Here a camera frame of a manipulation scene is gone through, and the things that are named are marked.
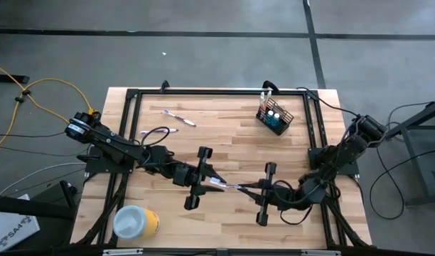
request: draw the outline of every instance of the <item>black mesh pen holder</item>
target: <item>black mesh pen holder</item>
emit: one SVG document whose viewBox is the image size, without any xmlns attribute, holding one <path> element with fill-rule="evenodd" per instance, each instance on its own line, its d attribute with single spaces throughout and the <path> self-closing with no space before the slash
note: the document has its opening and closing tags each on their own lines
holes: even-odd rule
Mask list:
<svg viewBox="0 0 435 256">
<path fill-rule="evenodd" d="M 279 136 L 289 127 L 294 116 L 283 110 L 274 100 L 269 98 L 265 105 L 259 106 L 256 118 Z"/>
</svg>

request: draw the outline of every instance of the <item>gray floor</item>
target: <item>gray floor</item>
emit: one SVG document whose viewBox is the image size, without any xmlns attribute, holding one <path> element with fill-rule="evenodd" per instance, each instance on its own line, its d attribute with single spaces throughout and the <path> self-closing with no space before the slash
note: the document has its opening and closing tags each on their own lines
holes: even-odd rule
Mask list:
<svg viewBox="0 0 435 256">
<path fill-rule="evenodd" d="M 435 33 L 435 0 L 310 0 L 318 33 Z M 146 31 L 307 32 L 301 0 L 146 0 L 79 1 L 5 0 L 0 26 Z M 435 41 L 319 40 L 327 88 L 337 89 L 342 106 L 386 122 L 398 105 L 435 100 Z M 109 86 L 259 87 L 271 80 L 279 87 L 317 88 L 308 39 L 72 37 L 0 35 L 0 66 L 32 80 L 62 78 L 78 85 L 102 109 Z M 83 111 L 78 94 L 55 83 L 36 85 L 36 99 L 66 117 Z M 0 133 L 10 122 L 15 85 L 0 84 Z M 397 112 L 403 120 L 421 107 Z M 344 116 L 349 124 L 350 117 Z M 65 124 L 32 104 L 23 104 L 14 134 L 52 134 Z M 73 154 L 84 146 L 65 137 L 9 138 L 4 146 Z M 408 158 L 399 142 L 380 147 L 387 166 Z M 0 190 L 44 166 L 77 161 L 0 149 Z M 382 172 L 375 151 L 358 161 L 368 202 L 370 184 Z M 54 169 L 8 191 L 46 181 L 79 166 Z M 394 171 L 406 198 L 419 195 L 411 165 Z M 81 190 L 82 173 L 67 180 Z M 29 190 L 31 196 L 46 184 Z M 388 179 L 374 194 L 385 215 L 399 210 L 399 196 Z M 435 205 L 408 208 L 396 220 L 378 218 L 365 206 L 374 245 L 435 253 Z"/>
</svg>

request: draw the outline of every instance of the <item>yellow cable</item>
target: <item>yellow cable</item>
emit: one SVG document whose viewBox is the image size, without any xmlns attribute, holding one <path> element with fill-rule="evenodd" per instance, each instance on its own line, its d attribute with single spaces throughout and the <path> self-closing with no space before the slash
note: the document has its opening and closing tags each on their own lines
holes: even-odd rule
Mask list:
<svg viewBox="0 0 435 256">
<path fill-rule="evenodd" d="M 18 106 L 20 105 L 20 102 L 16 103 L 16 107 L 14 108 L 14 112 L 12 113 L 12 120 L 11 120 L 11 124 L 9 125 L 9 128 L 7 129 L 6 135 L 4 135 L 4 137 L 2 137 L 0 139 L 0 145 L 4 142 L 4 140 L 7 138 L 7 135 L 11 132 L 12 130 L 12 126 L 14 125 L 14 122 L 16 120 L 16 115 L 17 115 L 17 110 L 18 110 Z"/>
<path fill-rule="evenodd" d="M 72 83 L 70 83 L 70 82 L 68 82 L 68 81 L 64 81 L 64 80 L 57 79 L 57 78 L 43 78 L 43 79 L 37 80 L 37 81 L 35 81 L 35 82 L 32 82 L 31 84 L 29 84 L 28 86 L 26 86 L 25 89 L 28 90 L 31 86 L 33 86 L 33 85 L 35 85 L 35 84 L 37 84 L 37 83 L 40 83 L 40 82 L 44 82 L 44 81 L 56 81 L 56 82 L 62 82 L 62 83 L 64 83 L 64 84 L 66 84 L 66 85 L 71 86 L 71 87 L 74 88 L 78 93 L 80 93 L 80 95 L 82 95 L 82 98 L 85 100 L 85 102 L 86 102 L 86 104 L 87 104 L 87 106 L 88 106 L 88 112 L 89 112 L 90 114 L 92 114 L 92 112 L 96 111 L 96 110 L 94 110 L 94 109 L 91 107 L 91 104 L 90 104 L 90 102 L 88 102 L 88 99 L 87 99 L 87 97 L 85 96 L 85 94 L 84 94 L 84 93 L 83 93 L 83 92 L 82 92 L 82 91 L 81 91 L 77 86 L 73 85 Z"/>
<path fill-rule="evenodd" d="M 73 85 L 73 84 L 71 84 L 70 82 L 66 82 L 66 81 L 64 81 L 64 80 L 61 80 L 61 79 L 57 79 L 57 78 L 44 78 L 44 79 L 40 79 L 40 80 L 37 80 L 37 81 L 35 81 L 35 82 L 32 82 L 31 84 L 29 84 L 28 86 L 26 86 L 26 87 L 23 87 L 19 82 L 17 82 L 17 80 L 15 79 L 15 78 L 13 78 L 12 77 L 12 75 L 10 75 L 9 73 L 7 73 L 3 68 L 0 68 L 0 71 L 2 72 L 2 73 L 4 73 L 5 75 L 7 75 L 9 78 L 11 78 L 23 91 L 24 90 L 27 90 L 28 88 L 30 88 L 31 86 L 33 86 L 33 85 L 35 85 L 35 84 L 37 84 L 37 83 L 39 83 L 39 82 L 43 82 L 43 81 L 49 81 L 49 80 L 51 80 L 51 81 L 58 81 L 58 82 L 62 82 L 62 83 L 65 83 L 66 85 L 69 85 L 69 86 L 71 86 L 71 87 L 73 87 L 74 89 L 76 89 L 79 93 L 80 93 L 80 95 L 82 95 L 82 97 L 83 97 L 83 99 L 85 100 L 85 102 L 86 102 L 86 104 L 87 104 L 87 106 L 88 106 L 88 112 L 90 113 L 90 114 L 92 114 L 93 112 L 95 112 L 96 110 L 94 110 L 92 107 L 91 107 L 91 105 L 90 105 L 90 103 L 88 102 L 88 99 L 86 98 L 86 96 L 85 96 L 85 94 L 83 94 L 83 92 L 77 87 L 77 86 L 75 86 L 75 85 Z M 40 108 L 40 109 L 42 109 L 42 110 L 44 110 L 44 111 L 46 111 L 46 112 L 48 112 L 48 113 L 51 113 L 51 114 L 53 114 L 54 116 L 56 116 L 56 117 L 58 117 L 58 118 L 61 118 L 64 122 L 66 122 L 66 123 L 69 123 L 69 121 L 66 119 L 66 118 L 64 118 L 62 115 L 60 115 L 60 114 L 58 114 L 58 113 L 56 113 L 56 112 L 54 112 L 54 111 L 52 111 L 52 110 L 50 110 L 50 109 L 48 109 L 48 108 L 46 108 L 46 107 L 42 107 L 41 105 L 39 105 L 34 99 L 33 99 L 33 97 L 31 97 L 31 95 L 27 95 L 28 96 L 28 98 L 33 102 L 33 104 L 36 106 L 36 107 L 38 107 L 38 108 Z M 11 123 L 10 123 L 10 125 L 9 125 L 9 128 L 7 129 L 7 132 L 5 133 L 5 135 L 1 138 L 1 140 L 0 140 L 0 145 L 4 142 L 4 140 L 7 138 L 7 135 L 11 132 L 11 130 L 12 130 L 12 126 L 14 125 L 14 122 L 15 122 L 15 119 L 16 119 L 16 114 L 17 114 L 17 111 L 18 111 L 18 107 L 20 106 L 20 102 L 17 102 L 16 103 L 16 106 L 15 106 L 15 108 L 14 108 L 14 112 L 12 113 L 12 120 L 11 120 Z"/>
</svg>

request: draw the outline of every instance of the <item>yellow label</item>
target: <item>yellow label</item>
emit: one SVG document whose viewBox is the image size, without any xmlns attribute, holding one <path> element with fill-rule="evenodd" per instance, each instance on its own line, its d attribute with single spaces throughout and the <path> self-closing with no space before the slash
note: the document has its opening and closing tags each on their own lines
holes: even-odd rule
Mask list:
<svg viewBox="0 0 435 256">
<path fill-rule="evenodd" d="M 159 230 L 159 217 L 151 210 L 144 209 L 146 215 L 146 226 L 143 232 L 143 238 L 149 238 L 155 235 Z"/>
</svg>

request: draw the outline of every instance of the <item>wooden tabletop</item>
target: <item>wooden tabletop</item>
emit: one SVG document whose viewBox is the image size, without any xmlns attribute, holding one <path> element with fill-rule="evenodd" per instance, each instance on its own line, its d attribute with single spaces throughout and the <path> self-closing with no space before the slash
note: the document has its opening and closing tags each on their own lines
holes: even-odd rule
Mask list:
<svg viewBox="0 0 435 256">
<path fill-rule="evenodd" d="M 111 130 L 119 130 L 126 90 L 126 87 L 111 87 L 107 93 L 102 123 Z M 329 104 L 339 106 L 335 90 L 319 90 L 319 95 Z M 144 95 L 136 139 L 141 139 L 141 130 L 159 126 L 176 128 L 179 132 L 161 142 L 175 152 L 175 159 L 196 165 L 198 147 L 210 147 L 213 156 L 207 162 L 229 183 L 258 181 L 265 177 L 265 163 L 273 161 L 277 163 L 273 180 L 287 180 L 295 188 L 298 178 L 309 171 L 307 149 L 310 145 L 303 100 L 297 96 L 272 98 L 294 116 L 290 127 L 279 137 L 255 119 L 258 96 Z M 133 105 L 129 111 L 126 138 Z M 342 114 L 325 105 L 321 105 L 321 109 L 328 143 L 337 144 L 345 130 Z M 163 114 L 162 110 L 171 110 L 192 120 L 197 127 L 189 127 Z M 316 124 L 314 112 L 312 117 Z M 160 136 L 155 134 L 148 140 L 153 142 Z M 97 174 L 85 184 L 71 242 L 82 238 L 102 212 L 108 180 L 109 174 Z M 343 215 L 358 235 L 371 243 L 358 187 L 345 176 L 339 176 L 336 185 L 342 193 L 339 200 Z M 155 237 L 119 239 L 118 247 L 326 248 L 319 206 L 314 206 L 310 216 L 297 226 L 283 223 L 276 208 L 270 206 L 268 226 L 261 227 L 255 223 L 259 206 L 243 193 L 234 190 L 207 193 L 200 197 L 197 209 L 188 211 L 183 208 L 188 192 L 189 188 L 173 185 L 172 180 L 161 175 L 151 176 L 143 169 L 137 169 L 129 178 L 124 204 L 153 210 L 161 225 Z M 283 216 L 297 222 L 304 213 L 289 210 Z M 112 233 L 112 217 L 109 218 L 106 241 Z M 334 218 L 331 218 L 331 225 L 337 241 Z"/>
</svg>

